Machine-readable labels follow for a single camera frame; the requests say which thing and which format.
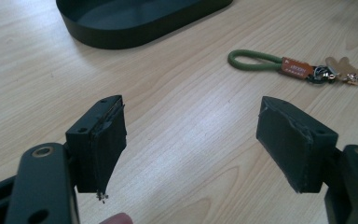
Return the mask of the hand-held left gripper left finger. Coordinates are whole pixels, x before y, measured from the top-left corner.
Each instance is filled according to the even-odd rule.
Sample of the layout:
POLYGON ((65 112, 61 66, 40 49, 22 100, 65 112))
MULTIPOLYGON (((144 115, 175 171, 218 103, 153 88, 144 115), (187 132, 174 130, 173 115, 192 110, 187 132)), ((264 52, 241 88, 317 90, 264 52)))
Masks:
POLYGON ((121 95, 99 100, 66 133, 73 181, 79 193, 95 193, 100 201, 127 145, 121 95))

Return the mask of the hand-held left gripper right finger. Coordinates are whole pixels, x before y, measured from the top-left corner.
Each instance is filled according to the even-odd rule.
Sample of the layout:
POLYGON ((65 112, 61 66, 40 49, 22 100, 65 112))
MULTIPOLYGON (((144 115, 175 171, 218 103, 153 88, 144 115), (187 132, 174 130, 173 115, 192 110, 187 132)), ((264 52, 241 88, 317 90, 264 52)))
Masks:
POLYGON ((323 183, 324 160, 336 147, 338 134, 296 106, 264 96, 256 139, 278 164, 298 193, 316 193, 323 183))

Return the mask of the green cord keychain with keys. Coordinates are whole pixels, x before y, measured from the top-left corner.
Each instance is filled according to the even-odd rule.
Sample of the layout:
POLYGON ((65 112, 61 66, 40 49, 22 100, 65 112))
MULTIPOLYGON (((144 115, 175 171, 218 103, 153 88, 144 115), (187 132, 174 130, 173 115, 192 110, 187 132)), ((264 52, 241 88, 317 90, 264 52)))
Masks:
POLYGON ((350 64, 348 57, 339 60, 327 57, 325 65, 312 66, 287 57, 280 58, 258 51, 236 49, 228 54, 227 61, 242 71, 277 71, 313 84, 339 81, 358 86, 358 68, 350 64))

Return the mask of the dark green oval tray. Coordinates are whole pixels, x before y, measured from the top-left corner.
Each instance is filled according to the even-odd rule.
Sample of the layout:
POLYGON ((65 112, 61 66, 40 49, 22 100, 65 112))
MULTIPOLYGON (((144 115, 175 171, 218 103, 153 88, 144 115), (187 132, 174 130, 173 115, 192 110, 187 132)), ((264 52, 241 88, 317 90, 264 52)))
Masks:
POLYGON ((69 34, 98 49, 130 49, 227 7, 233 0, 56 0, 69 34))

